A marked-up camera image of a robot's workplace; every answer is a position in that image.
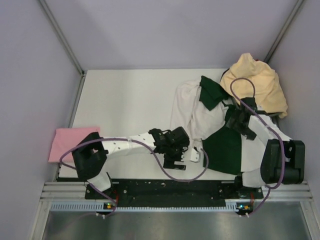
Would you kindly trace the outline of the white and green t shirt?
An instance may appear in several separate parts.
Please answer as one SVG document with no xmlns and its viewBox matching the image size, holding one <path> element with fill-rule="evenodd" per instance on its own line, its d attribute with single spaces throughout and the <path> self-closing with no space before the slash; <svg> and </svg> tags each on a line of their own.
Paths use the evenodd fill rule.
<svg viewBox="0 0 320 240">
<path fill-rule="evenodd" d="M 243 137 L 227 127 L 235 112 L 230 95 L 219 83 L 200 76 L 180 84 L 174 94 L 170 127 L 183 127 L 190 146 L 205 151 L 204 167 L 238 175 L 250 169 Z"/>
</svg>

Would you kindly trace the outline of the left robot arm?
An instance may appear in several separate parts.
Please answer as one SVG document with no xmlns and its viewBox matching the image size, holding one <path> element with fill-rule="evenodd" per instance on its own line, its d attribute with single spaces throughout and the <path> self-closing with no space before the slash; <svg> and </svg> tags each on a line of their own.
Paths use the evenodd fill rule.
<svg viewBox="0 0 320 240">
<path fill-rule="evenodd" d="M 190 138 L 183 127 L 174 130 L 153 128 L 146 133 L 129 137 L 103 138 L 98 132 L 88 134 L 71 151 L 77 177 L 89 182 L 102 198 L 109 198 L 114 191 L 105 163 L 108 159 L 134 154 L 162 154 L 165 161 L 182 159 L 190 145 Z"/>
</svg>

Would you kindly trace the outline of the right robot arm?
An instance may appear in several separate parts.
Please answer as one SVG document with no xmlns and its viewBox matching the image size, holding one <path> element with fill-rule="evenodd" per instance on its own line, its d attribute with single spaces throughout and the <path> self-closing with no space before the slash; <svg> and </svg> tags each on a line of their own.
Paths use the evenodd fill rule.
<svg viewBox="0 0 320 240">
<path fill-rule="evenodd" d="M 233 192 L 245 198 L 252 188 L 301 184 L 305 174 L 305 144 L 284 134 L 272 118 L 257 107 L 254 97 L 245 97 L 227 119 L 226 126 L 236 131 L 247 144 L 247 163 Z"/>
</svg>

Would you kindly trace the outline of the beige t shirt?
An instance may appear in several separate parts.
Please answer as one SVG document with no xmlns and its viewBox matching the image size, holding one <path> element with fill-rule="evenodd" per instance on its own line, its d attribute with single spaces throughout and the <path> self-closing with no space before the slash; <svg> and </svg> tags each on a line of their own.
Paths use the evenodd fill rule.
<svg viewBox="0 0 320 240">
<path fill-rule="evenodd" d="M 223 74 L 220 85 L 228 94 L 234 92 L 240 99 L 254 96 L 256 104 L 269 114 L 278 113 L 281 119 L 288 115 L 278 74 L 250 53 L 243 53 Z"/>
</svg>

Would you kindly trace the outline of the dark grey bin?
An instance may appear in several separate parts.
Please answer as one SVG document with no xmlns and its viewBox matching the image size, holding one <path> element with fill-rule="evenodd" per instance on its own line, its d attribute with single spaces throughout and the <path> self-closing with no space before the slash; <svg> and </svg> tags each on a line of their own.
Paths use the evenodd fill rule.
<svg viewBox="0 0 320 240">
<path fill-rule="evenodd" d="M 280 114 L 281 114 L 280 112 L 266 113 L 266 115 L 269 116 L 271 119 L 279 117 Z"/>
</svg>

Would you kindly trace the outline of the pink folded t shirt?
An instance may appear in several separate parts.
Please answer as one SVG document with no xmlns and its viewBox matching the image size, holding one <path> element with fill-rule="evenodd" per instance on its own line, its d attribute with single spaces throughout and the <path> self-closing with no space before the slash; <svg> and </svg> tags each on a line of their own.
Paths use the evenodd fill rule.
<svg viewBox="0 0 320 240">
<path fill-rule="evenodd" d="M 48 162 L 58 163 L 60 157 L 77 146 L 90 133 L 100 132 L 100 127 L 57 128 L 51 145 Z"/>
</svg>

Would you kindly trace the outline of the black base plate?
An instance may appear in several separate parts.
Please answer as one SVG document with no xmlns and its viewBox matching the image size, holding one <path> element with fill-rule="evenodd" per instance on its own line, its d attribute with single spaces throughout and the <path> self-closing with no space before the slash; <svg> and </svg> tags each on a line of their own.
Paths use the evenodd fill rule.
<svg viewBox="0 0 320 240">
<path fill-rule="evenodd" d="M 225 200 L 261 200 L 260 188 L 222 180 L 178 182 L 163 179 L 113 179 L 104 194 L 119 207 L 224 207 Z"/>
</svg>

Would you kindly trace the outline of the right corner aluminium post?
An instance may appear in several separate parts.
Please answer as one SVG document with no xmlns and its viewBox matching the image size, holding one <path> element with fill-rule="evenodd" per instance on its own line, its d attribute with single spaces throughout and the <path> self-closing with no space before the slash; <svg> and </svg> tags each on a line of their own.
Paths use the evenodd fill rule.
<svg viewBox="0 0 320 240">
<path fill-rule="evenodd" d="M 299 13 L 303 9 L 304 5 L 306 3 L 306 0 L 297 0 L 293 6 L 293 9 L 289 13 L 288 17 L 286 18 L 284 24 L 282 25 L 278 35 L 276 36 L 273 44 L 271 45 L 267 55 L 264 58 L 265 63 L 269 63 L 275 54 L 276 50 L 278 49 L 279 45 L 281 44 L 282 40 L 286 36 L 288 30 L 290 29 L 291 25 L 295 21 L 295 19 L 298 17 Z"/>
</svg>

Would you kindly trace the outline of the corner aluminium post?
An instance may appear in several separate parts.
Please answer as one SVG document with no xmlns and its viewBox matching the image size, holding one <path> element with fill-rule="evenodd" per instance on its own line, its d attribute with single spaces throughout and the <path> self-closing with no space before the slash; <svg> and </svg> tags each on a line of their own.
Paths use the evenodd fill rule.
<svg viewBox="0 0 320 240">
<path fill-rule="evenodd" d="M 46 0 L 37 0 L 36 2 L 39 4 L 39 7 L 43 11 L 46 19 L 48 20 L 50 26 L 52 27 L 54 34 L 56 35 L 59 43 L 61 44 L 64 52 L 66 53 L 67 57 L 71 61 L 72 65 L 74 66 L 74 68 L 76 69 L 78 74 L 80 76 L 83 76 L 85 71 L 81 67 L 78 59 L 76 58 L 74 51 L 72 50 L 70 44 L 68 43 L 68 40 L 65 37 L 62 29 L 60 28 L 60 26 L 54 16 L 53 12 L 51 11 L 47 1 Z"/>
<path fill-rule="evenodd" d="M 269 63 L 275 54 L 276 50 L 278 49 L 279 45 L 281 44 L 282 40 L 286 36 L 288 30 L 290 29 L 291 25 L 295 21 L 295 19 L 298 17 L 299 13 L 303 9 L 304 5 L 306 3 L 306 0 L 297 0 L 293 6 L 293 9 L 289 13 L 288 17 L 286 18 L 284 24 L 282 25 L 278 35 L 276 36 L 273 44 L 271 45 L 267 55 L 264 58 L 265 63 Z"/>
</svg>

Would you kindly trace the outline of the left corner aluminium post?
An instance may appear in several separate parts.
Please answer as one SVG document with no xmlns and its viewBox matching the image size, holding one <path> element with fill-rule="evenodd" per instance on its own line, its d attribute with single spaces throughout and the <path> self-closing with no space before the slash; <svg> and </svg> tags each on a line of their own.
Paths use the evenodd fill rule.
<svg viewBox="0 0 320 240">
<path fill-rule="evenodd" d="M 56 35 L 59 43 L 61 44 L 64 52 L 66 53 L 67 57 L 71 61 L 72 65 L 74 66 L 74 68 L 76 69 L 78 74 L 80 76 L 83 76 L 85 71 L 81 67 L 78 59 L 76 58 L 74 51 L 72 50 L 70 44 L 68 43 L 68 40 L 65 37 L 62 29 L 60 28 L 60 26 L 54 16 L 53 12 L 51 11 L 47 1 L 46 0 L 37 0 L 36 2 L 39 4 L 39 7 L 43 11 L 46 19 L 48 20 L 50 26 L 52 27 L 54 34 Z"/>
</svg>

